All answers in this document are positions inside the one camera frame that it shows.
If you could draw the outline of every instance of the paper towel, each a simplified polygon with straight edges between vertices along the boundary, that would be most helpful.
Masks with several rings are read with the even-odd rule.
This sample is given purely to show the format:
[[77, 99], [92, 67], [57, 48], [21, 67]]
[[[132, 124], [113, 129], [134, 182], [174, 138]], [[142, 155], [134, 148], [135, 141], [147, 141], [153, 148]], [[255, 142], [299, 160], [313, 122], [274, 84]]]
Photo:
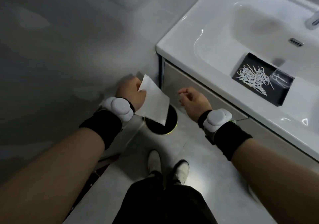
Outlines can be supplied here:
[[147, 75], [144, 75], [140, 90], [146, 90], [146, 99], [142, 107], [135, 114], [144, 116], [162, 125], [165, 125], [169, 97]]

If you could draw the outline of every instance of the white wrist device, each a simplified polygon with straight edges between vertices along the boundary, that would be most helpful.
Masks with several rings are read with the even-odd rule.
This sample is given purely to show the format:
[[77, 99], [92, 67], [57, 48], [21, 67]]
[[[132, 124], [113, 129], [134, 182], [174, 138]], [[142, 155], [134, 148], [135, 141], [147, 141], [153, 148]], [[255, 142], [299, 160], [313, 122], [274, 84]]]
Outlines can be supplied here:
[[216, 132], [222, 125], [232, 119], [232, 114], [225, 109], [211, 111], [204, 121], [204, 128], [209, 132]]
[[134, 115], [130, 103], [123, 98], [109, 97], [102, 101], [100, 106], [117, 115], [122, 121], [129, 121]]

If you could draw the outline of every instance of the floor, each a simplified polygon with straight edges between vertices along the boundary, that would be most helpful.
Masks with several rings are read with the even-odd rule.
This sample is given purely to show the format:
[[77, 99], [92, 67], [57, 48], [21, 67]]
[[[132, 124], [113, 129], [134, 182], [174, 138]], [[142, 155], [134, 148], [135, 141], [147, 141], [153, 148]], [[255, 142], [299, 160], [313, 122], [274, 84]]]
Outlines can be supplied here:
[[144, 125], [64, 223], [112, 223], [127, 189], [147, 176], [147, 154], [152, 149], [161, 155], [164, 176], [180, 159], [189, 162], [185, 184], [202, 194], [219, 224], [276, 223], [250, 196], [247, 184], [231, 162], [206, 140], [197, 124], [180, 111], [178, 125], [169, 135], [156, 135]]

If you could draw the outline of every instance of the shoe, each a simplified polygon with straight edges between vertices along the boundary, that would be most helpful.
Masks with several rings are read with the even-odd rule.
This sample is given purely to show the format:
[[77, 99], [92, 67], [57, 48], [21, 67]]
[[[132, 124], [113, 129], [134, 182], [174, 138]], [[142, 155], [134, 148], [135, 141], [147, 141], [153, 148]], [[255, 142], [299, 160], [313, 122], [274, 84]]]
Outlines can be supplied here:
[[188, 162], [186, 160], [181, 160], [174, 166], [173, 169], [173, 180], [179, 180], [181, 184], [184, 185], [189, 173]]
[[152, 171], [158, 171], [158, 172], [162, 173], [162, 168], [160, 165], [160, 155], [156, 150], [152, 150], [149, 153], [147, 165], [148, 165], [149, 174]]

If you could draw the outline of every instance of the hand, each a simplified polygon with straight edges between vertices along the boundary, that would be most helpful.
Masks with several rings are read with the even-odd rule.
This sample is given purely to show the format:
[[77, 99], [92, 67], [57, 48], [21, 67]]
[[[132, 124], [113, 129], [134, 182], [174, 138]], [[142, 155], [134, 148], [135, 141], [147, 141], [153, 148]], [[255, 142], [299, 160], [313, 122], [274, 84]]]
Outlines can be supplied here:
[[127, 99], [134, 106], [135, 111], [137, 111], [144, 104], [146, 97], [145, 90], [138, 91], [141, 83], [142, 82], [137, 77], [131, 78], [119, 86], [115, 97]]
[[193, 87], [180, 89], [178, 93], [181, 106], [185, 107], [189, 118], [193, 121], [197, 122], [205, 111], [212, 110], [208, 99]]

